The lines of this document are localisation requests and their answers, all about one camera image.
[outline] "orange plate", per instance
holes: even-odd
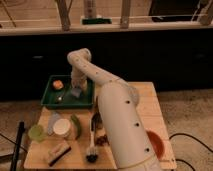
[[[151,141],[151,144],[153,146],[153,149],[155,150],[155,153],[158,157],[158,159],[161,159],[161,157],[164,154],[164,144],[162,139],[153,131],[146,131],[147,135],[149,137],[149,140]]]

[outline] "white cup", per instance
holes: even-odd
[[[66,138],[70,133],[71,123],[68,119],[59,119],[53,125],[53,132],[62,137]]]

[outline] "black cable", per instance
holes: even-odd
[[[178,162],[183,162],[185,163],[186,165],[188,165],[193,171],[196,171],[195,168],[190,164],[188,163],[187,161],[183,160],[183,159],[176,159],[176,161]]]
[[[186,133],[176,133],[176,134],[173,134],[172,136],[169,137],[169,139],[171,140],[173,137],[175,136],[178,136],[178,135],[184,135],[184,136],[187,136],[187,137],[190,137],[194,140],[196,140],[197,142],[199,142],[200,144],[202,144],[204,147],[206,147],[211,153],[213,153],[213,150],[207,146],[205,143],[203,143],[202,141],[200,141],[198,138],[192,136],[192,135],[189,135],[189,134],[186,134]]]
[[[6,136],[3,135],[2,133],[0,133],[0,136],[2,136],[3,138],[5,138],[6,140],[10,141],[11,143],[17,145],[16,142],[12,141],[11,139],[9,139],[8,137],[6,137]],[[27,153],[27,150],[26,150],[24,147],[20,146],[20,148],[21,148],[22,150],[24,150],[24,152]]]

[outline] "floor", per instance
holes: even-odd
[[[213,89],[158,92],[157,95],[170,136],[175,133],[187,133],[213,149]],[[39,100],[1,102],[0,133],[15,140],[19,121],[24,121],[28,129],[37,122],[40,111]],[[25,148],[29,144],[27,140],[24,135],[22,146]],[[175,136],[171,143],[177,159],[189,162],[197,171],[213,170],[212,153],[194,139]],[[0,137],[0,154],[12,151],[13,144]],[[177,164],[176,171],[192,170],[183,162]],[[7,171],[9,168],[10,162],[0,162],[1,171]]]

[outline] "wooden table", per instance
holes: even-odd
[[[137,111],[145,129],[157,133],[164,142],[165,153],[160,160],[161,167],[175,169],[177,167],[175,157],[153,84],[151,82],[130,82],[130,84],[139,90],[140,102]],[[98,91],[99,88],[96,87],[95,95],[98,94]],[[60,143],[61,138],[51,135],[41,143],[32,141],[24,163],[26,169],[116,169],[111,149],[107,145],[99,147],[99,158],[95,164],[88,163],[85,159],[85,151],[90,142],[89,119],[93,114],[92,109],[57,110],[57,112],[64,118],[70,118],[71,114],[79,117],[82,124],[81,137],[77,141],[68,138],[72,150],[52,167],[45,162],[44,155],[49,149]],[[52,111],[44,107],[38,124],[46,128],[51,113]],[[97,134],[103,135],[104,130],[98,131]]]

